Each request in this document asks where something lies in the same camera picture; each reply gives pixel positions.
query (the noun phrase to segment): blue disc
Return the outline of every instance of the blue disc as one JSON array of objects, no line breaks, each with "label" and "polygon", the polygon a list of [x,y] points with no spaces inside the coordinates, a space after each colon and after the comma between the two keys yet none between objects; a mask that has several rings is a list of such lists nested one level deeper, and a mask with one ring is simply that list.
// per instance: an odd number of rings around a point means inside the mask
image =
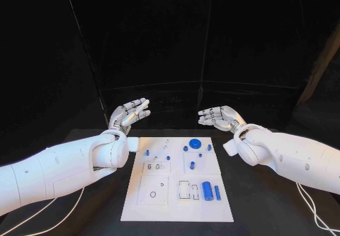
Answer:
[{"label": "blue disc", "polygon": [[191,142],[189,142],[189,145],[194,149],[199,149],[201,146],[202,146],[202,143],[198,139],[192,139]]}]

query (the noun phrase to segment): black backdrop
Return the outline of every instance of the black backdrop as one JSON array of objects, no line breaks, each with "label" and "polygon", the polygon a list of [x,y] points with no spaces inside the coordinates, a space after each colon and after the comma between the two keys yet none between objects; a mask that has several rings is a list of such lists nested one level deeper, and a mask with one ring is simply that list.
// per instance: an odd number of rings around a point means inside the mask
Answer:
[{"label": "black backdrop", "polygon": [[74,0],[110,115],[148,97],[135,128],[208,128],[198,111],[230,105],[283,129],[340,16],[339,1]]}]

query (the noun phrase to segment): white cable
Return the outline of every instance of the white cable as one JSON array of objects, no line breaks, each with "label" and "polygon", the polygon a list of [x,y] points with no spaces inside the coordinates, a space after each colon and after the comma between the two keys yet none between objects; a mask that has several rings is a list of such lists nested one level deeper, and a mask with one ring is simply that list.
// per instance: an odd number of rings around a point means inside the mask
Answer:
[{"label": "white cable", "polygon": [[35,236],[35,235],[41,235],[41,234],[50,232],[50,231],[67,220],[67,218],[70,217],[70,215],[71,215],[74,209],[77,208],[77,205],[78,205],[78,202],[80,202],[80,200],[81,200],[83,194],[84,194],[84,188],[83,188],[83,192],[81,192],[78,201],[77,201],[77,203],[76,203],[76,206],[74,206],[73,210],[70,211],[68,215],[65,216],[65,218],[63,219],[63,221],[61,221],[52,228],[50,228],[48,230],[45,230],[45,231],[42,231],[42,232],[40,232],[40,233],[31,234],[31,235],[25,235],[25,236]]},{"label": "white cable", "polygon": [[[302,196],[303,196],[303,199],[305,199],[305,201],[306,201],[306,203],[307,203],[307,205],[309,205],[309,207],[310,207],[310,210],[312,210],[312,212],[313,212],[313,214],[315,214],[315,221],[316,221],[316,225],[318,225],[318,227],[319,227],[320,229],[323,229],[323,230],[331,231],[331,233],[332,233],[335,236],[338,236],[338,235],[335,234],[335,232],[340,232],[340,230],[331,229],[331,227],[328,226],[328,224],[325,223],[325,221],[320,219],[320,217],[319,217],[319,215],[318,215],[318,207],[316,207],[316,204],[315,204],[313,198],[312,198],[312,196],[309,195],[309,193],[307,193],[307,191],[306,191],[306,189],[303,188],[303,186],[302,186],[300,183],[297,183],[297,189],[299,189],[299,192],[300,192],[300,194],[302,194]],[[305,191],[306,195],[307,195],[309,198],[310,198],[310,201],[312,201],[313,207],[312,207],[312,205],[310,205],[310,203],[309,203],[309,201],[307,201],[307,199],[306,199],[306,197],[305,197],[305,195],[303,195],[302,190]],[[319,223],[318,223],[318,219],[319,219],[320,222],[325,224],[326,228],[323,228],[323,227],[319,225]]]},{"label": "white cable", "polygon": [[31,218],[28,218],[21,224],[18,224],[9,231],[6,231],[0,236],[5,236],[12,230],[15,230],[24,223],[27,223],[47,208],[48,206],[54,203],[54,201],[57,200],[57,198],[50,202],[50,204],[45,206],[45,208],[35,214],[32,215]]}]

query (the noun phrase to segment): table surface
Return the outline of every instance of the table surface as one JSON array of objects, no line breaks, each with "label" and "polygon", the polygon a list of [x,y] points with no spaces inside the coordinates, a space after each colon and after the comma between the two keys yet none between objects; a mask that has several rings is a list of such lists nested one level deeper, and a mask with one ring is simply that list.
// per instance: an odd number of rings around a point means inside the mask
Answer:
[{"label": "table surface", "polygon": [[[99,135],[103,130],[73,130],[70,142]],[[318,228],[313,214],[300,196],[296,183],[279,176],[267,166],[250,166],[240,156],[230,157],[222,144],[233,138],[220,130],[132,130],[136,137],[212,137],[234,223],[122,222],[126,194],[136,153],[110,176],[86,188],[80,204],[65,222],[45,235],[300,235],[329,236]],[[306,187],[319,215],[332,228],[340,228],[340,205],[331,193]],[[50,208],[8,235],[27,235],[50,229],[65,217],[81,191],[60,198]],[[50,202],[29,204],[9,213],[0,234],[16,226]]]}]

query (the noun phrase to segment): robotic hand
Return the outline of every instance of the robotic hand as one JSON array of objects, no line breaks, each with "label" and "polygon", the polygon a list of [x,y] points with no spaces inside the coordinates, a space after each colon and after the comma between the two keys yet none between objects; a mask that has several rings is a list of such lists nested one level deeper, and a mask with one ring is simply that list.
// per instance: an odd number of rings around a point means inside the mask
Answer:
[{"label": "robotic hand", "polygon": [[199,112],[199,124],[234,133],[224,148],[251,165],[267,165],[295,182],[340,194],[340,151],[323,143],[247,124],[228,106]]},{"label": "robotic hand", "polygon": [[150,115],[149,100],[120,106],[101,135],[47,148],[27,160],[0,167],[0,216],[24,205],[83,189],[123,167],[139,138],[127,138],[132,124]]}]

